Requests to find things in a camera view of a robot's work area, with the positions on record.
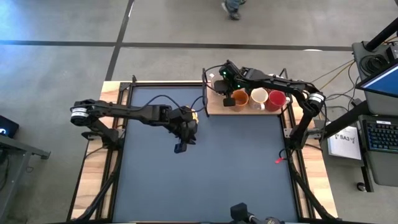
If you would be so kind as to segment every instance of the gray concrete floor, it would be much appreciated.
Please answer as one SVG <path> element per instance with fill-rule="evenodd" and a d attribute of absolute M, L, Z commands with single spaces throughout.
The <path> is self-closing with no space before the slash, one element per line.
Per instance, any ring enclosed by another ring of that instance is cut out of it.
<path fill-rule="evenodd" d="M 0 40 L 115 42 L 128 0 L 0 1 Z M 394 0 L 248 0 L 242 20 L 229 21 L 219 0 L 136 0 L 124 42 L 350 46 L 369 40 L 398 15 Z M 18 139 L 52 151 L 33 158 L 10 223 L 66 219 L 83 160 L 85 129 L 70 124 L 76 100 L 97 99 L 113 47 L 0 45 L 0 114 L 21 125 Z M 291 78 L 313 80 L 352 59 L 351 52 L 298 50 L 122 48 L 112 80 L 199 80 L 201 68 L 234 61 L 266 73 L 287 68 Z M 355 67 L 353 78 L 358 76 Z M 317 81 L 322 86 L 328 78 Z M 351 88 L 347 73 L 326 95 Z M 364 99 L 361 91 L 356 96 Z M 346 98 L 328 106 L 346 106 Z M 340 110 L 328 110 L 335 119 Z M 398 189 L 356 191 L 358 167 L 325 160 L 337 211 L 349 221 L 394 223 Z"/>

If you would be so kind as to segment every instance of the red object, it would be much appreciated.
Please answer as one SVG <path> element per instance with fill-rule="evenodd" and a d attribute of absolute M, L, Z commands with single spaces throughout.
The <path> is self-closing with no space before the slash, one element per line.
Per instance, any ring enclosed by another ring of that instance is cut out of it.
<path fill-rule="evenodd" d="M 281 109 L 286 103 L 286 96 L 283 92 L 272 90 L 269 93 L 268 100 L 266 101 L 267 111 L 277 111 Z"/>
<path fill-rule="evenodd" d="M 275 161 L 276 164 L 280 163 L 284 158 L 279 158 L 278 160 Z"/>

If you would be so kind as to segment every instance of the computer screen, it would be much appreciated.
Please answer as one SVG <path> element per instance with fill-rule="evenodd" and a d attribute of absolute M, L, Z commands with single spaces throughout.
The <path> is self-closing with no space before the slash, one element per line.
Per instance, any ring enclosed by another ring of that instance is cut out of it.
<path fill-rule="evenodd" d="M 384 71 L 366 78 L 356 87 L 364 91 L 398 98 L 398 60 L 391 62 Z"/>
<path fill-rule="evenodd" d="M 0 115 L 0 134 L 13 138 L 17 133 L 19 125 Z"/>

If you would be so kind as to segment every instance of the jeans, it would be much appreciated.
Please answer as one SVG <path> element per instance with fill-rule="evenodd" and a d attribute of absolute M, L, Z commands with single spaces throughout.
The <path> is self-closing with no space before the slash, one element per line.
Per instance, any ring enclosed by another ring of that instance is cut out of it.
<path fill-rule="evenodd" d="M 240 0 L 226 0 L 226 3 L 230 9 L 239 9 Z"/>

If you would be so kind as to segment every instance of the wooden tray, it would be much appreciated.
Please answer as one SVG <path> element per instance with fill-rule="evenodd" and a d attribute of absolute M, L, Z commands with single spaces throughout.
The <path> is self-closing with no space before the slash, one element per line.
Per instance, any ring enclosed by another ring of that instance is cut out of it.
<path fill-rule="evenodd" d="M 207 87 L 207 111 L 210 115 L 276 115 L 280 114 L 282 110 L 277 110 L 277 111 L 267 111 L 267 110 L 255 110 L 250 108 L 249 105 L 246 105 L 246 107 L 239 112 L 233 111 L 229 107 L 223 106 L 223 99 L 225 96 L 221 96 L 217 93 L 215 93 L 213 90 Z"/>

